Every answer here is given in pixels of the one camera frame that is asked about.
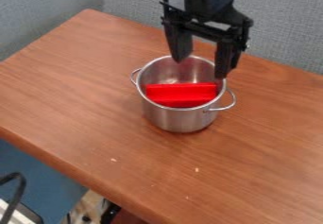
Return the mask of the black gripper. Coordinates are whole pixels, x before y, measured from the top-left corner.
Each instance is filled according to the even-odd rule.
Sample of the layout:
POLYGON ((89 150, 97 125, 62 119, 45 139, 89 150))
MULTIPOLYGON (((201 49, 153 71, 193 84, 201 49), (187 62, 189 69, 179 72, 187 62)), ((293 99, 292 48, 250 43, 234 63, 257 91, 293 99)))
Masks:
POLYGON ((173 58, 182 62, 194 51, 194 36, 218 43, 215 78, 237 68, 250 40, 253 19, 235 9, 235 0, 185 0, 183 8, 162 0, 162 25, 173 58))

